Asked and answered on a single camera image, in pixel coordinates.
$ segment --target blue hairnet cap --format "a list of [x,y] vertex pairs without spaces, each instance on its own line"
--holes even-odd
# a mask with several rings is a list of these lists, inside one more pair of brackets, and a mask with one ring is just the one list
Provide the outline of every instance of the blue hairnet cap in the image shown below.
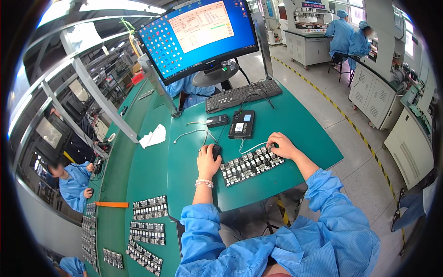
[[366,28],[366,27],[369,27],[370,28],[370,26],[369,26],[369,24],[366,22],[366,21],[364,21],[364,20],[362,20],[362,21],[360,21],[360,23],[358,24],[358,27],[360,28],[360,29],[364,29],[364,28]]
[[348,16],[349,14],[345,11],[345,10],[338,10],[337,11],[337,16],[340,18],[343,18],[345,16]]

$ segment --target computer mouse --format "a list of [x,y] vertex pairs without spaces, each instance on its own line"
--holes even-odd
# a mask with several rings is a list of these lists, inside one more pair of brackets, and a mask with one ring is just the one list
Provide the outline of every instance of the computer mouse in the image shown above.
[[212,156],[214,157],[214,160],[217,160],[218,155],[220,155],[222,152],[222,147],[218,144],[214,145],[214,148],[212,148]]

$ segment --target gray floor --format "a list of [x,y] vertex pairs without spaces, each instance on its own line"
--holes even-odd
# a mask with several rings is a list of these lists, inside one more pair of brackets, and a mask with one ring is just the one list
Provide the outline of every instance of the gray floor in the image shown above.
[[[300,64],[290,60],[284,46],[271,47],[271,55],[302,74],[350,117],[374,149],[398,196],[400,189],[405,186],[403,177],[389,151],[382,148],[389,131],[375,130],[368,126],[369,120],[366,116],[351,108],[348,100],[350,88],[347,86],[349,74],[342,74],[342,80],[338,82],[338,73],[331,70],[328,74],[327,64],[309,66],[309,70],[304,70]],[[264,78],[263,61],[259,52],[239,57],[238,60],[251,82]],[[272,59],[272,70],[274,78],[306,107],[343,154],[344,159],[331,170],[342,181],[344,185],[342,192],[348,195],[354,205],[363,210],[368,217],[371,229],[381,240],[380,256],[371,276],[389,276],[400,263],[398,253],[402,247],[402,237],[401,231],[395,233],[390,231],[396,205],[380,167],[349,122],[317,90],[274,59]],[[240,72],[230,81],[233,87],[247,85],[246,79]],[[290,221],[293,222],[297,215],[295,199],[293,195],[288,196],[285,193],[282,193],[281,197]],[[242,228],[242,235],[246,238],[262,235],[266,228],[266,221],[276,226],[283,224],[278,206],[272,199],[264,207],[266,209],[264,218],[258,218]],[[405,230],[406,236],[411,230],[412,227]]]

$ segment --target stool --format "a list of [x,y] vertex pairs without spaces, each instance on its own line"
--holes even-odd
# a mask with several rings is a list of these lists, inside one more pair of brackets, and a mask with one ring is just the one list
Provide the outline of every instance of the stool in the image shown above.
[[329,70],[331,69],[332,63],[334,62],[336,64],[337,61],[340,61],[340,71],[338,71],[337,69],[334,68],[335,71],[340,73],[340,77],[338,78],[338,82],[340,82],[340,80],[342,79],[342,74],[343,73],[351,73],[350,71],[342,72],[343,58],[348,58],[348,57],[349,56],[347,54],[336,52],[336,53],[334,53],[334,55],[332,56],[331,61],[329,62],[328,73],[329,73]]

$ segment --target bracelet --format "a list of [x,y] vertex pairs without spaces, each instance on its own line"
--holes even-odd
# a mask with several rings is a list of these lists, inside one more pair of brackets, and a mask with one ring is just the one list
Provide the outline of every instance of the bracelet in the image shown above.
[[210,188],[214,187],[214,183],[212,181],[206,180],[206,179],[198,179],[197,181],[195,181],[195,186],[198,186],[200,184],[205,184]]

